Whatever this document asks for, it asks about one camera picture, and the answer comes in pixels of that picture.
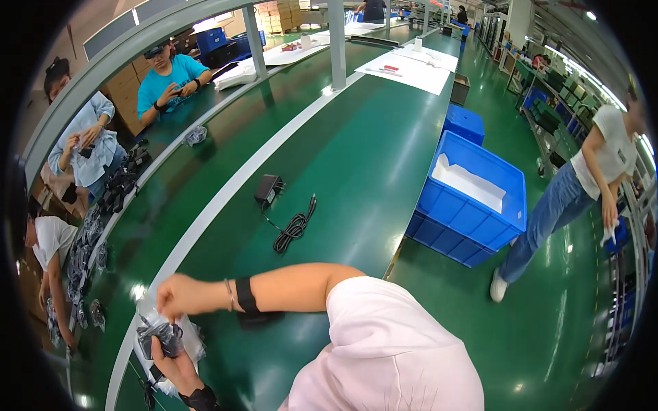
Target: blue jeans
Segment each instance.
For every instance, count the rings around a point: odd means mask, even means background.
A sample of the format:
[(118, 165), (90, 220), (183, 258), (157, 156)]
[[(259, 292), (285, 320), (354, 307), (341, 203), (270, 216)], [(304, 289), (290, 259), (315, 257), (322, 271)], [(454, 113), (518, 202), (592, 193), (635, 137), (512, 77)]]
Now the blue jeans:
[(98, 180), (94, 181), (86, 187), (87, 190), (91, 192), (91, 195), (95, 199), (103, 195), (103, 192), (105, 191), (105, 182), (107, 181), (107, 178), (114, 174), (117, 168), (121, 165), (121, 162), (123, 161), (124, 157), (126, 157), (126, 150), (121, 147), (121, 144), (117, 143), (116, 144), (116, 150), (114, 150), (114, 157), (112, 158), (112, 162), (110, 163), (109, 166), (103, 166), (105, 169), (105, 174), (103, 174)]
[(578, 181), (571, 161), (560, 167), (530, 213), (526, 232), (519, 236), (507, 253), (498, 270), (501, 278), (508, 283), (518, 280), (544, 241), (578, 218), (594, 202)]

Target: power adapter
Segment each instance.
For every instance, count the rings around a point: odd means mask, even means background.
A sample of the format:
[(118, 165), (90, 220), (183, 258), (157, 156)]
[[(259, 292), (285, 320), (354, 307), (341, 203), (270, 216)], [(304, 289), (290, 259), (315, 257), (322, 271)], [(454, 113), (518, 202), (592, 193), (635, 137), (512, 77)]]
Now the power adapter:
[(261, 184), (254, 194), (256, 202), (259, 203), (263, 209), (266, 209), (272, 205), (274, 197), (279, 194), (279, 192), (286, 186), (279, 176), (273, 176), (272, 174), (265, 174), (261, 179)]
[(265, 209), (272, 204), (272, 201), (274, 201), (276, 195), (279, 194), (279, 192), (285, 186), (286, 183), (281, 180), (281, 177), (265, 174), (261, 180), (261, 184), (258, 186), (258, 190), (256, 190), (256, 194), (254, 194), (256, 202), (261, 205), (261, 214), (265, 220), (272, 224), (272, 227), (280, 231), (280, 234), (277, 236), (276, 240), (274, 240), (273, 244), (274, 251), (279, 254), (286, 252), (290, 241), (304, 235), (304, 229), (311, 219), (313, 211), (315, 211), (315, 205), (317, 203), (315, 194), (313, 194), (311, 197), (311, 202), (309, 203), (309, 211), (306, 214), (302, 212), (295, 214), (292, 220), (290, 220), (288, 223), (286, 229), (281, 230), (275, 223), (272, 222), (272, 220), (267, 217), (267, 215), (265, 215)]

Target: white t-shirt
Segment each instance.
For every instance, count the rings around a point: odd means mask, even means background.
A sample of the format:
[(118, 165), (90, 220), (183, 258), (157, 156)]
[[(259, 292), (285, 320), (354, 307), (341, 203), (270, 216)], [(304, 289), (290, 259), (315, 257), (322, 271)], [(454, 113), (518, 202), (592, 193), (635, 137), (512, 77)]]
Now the white t-shirt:
[[(602, 106), (592, 120), (605, 139), (605, 144), (595, 152), (605, 183), (610, 184), (622, 173), (632, 176), (638, 152), (635, 143), (628, 138), (621, 111), (614, 106)], [(585, 192), (591, 198), (598, 199), (601, 191), (587, 168), (582, 150), (571, 158), (571, 164)]]
[(404, 288), (372, 277), (327, 298), (331, 343), (295, 377), (279, 411), (479, 411), (484, 392), (460, 339)]
[(76, 238), (78, 228), (69, 226), (59, 217), (37, 217), (34, 220), (34, 226), (37, 231), (37, 242), (32, 246), (41, 268), (44, 272), (48, 271), (50, 259), (59, 251), (60, 268), (64, 266), (66, 254), (68, 254), (73, 240)]

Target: power cord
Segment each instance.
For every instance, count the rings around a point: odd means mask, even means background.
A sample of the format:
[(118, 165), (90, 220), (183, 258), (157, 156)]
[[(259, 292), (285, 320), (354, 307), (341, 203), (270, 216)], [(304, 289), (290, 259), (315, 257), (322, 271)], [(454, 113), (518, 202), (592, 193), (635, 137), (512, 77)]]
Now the power cord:
[(290, 241), (304, 235), (304, 229), (306, 228), (306, 225), (309, 223), (309, 220), (313, 215), (313, 211), (315, 211), (316, 203), (317, 200), (315, 199), (315, 194), (313, 193), (313, 196), (311, 197), (311, 202), (309, 203), (309, 211), (306, 214), (302, 212), (298, 212), (297, 214), (295, 214), (292, 220), (290, 220), (290, 222), (288, 223), (288, 226), (286, 227), (285, 230), (281, 230), (275, 223), (272, 222), (272, 220), (270, 220), (267, 217), (267, 215), (265, 215), (265, 203), (263, 203), (261, 207), (261, 213), (263, 214), (263, 217), (265, 217), (265, 220), (267, 220), (268, 223), (272, 224), (272, 227), (281, 231), (281, 234), (279, 234), (276, 240), (274, 240), (274, 244), (273, 244), (274, 251), (276, 251), (279, 254), (285, 253), (286, 250), (288, 249), (288, 245), (290, 244)]

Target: wrist strap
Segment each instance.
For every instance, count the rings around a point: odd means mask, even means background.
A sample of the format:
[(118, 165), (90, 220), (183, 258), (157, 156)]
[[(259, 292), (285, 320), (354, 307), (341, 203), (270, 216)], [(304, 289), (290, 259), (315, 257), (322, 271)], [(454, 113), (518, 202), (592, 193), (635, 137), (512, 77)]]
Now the wrist strap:
[(222, 407), (217, 404), (215, 393), (207, 385), (203, 389), (197, 388), (189, 397), (181, 393), (178, 393), (178, 396), (183, 404), (197, 411), (222, 411)]
[(256, 298), (251, 293), (250, 278), (236, 279), (236, 294), (238, 295), (238, 304), (247, 314), (258, 314), (259, 309), (256, 307)]
[(168, 109), (167, 105), (164, 105), (163, 107), (160, 107), (160, 106), (158, 105), (158, 101), (157, 101), (157, 100), (155, 101), (155, 103), (153, 103), (153, 108), (156, 109), (156, 110), (158, 110), (159, 112), (165, 112), (165, 111)]

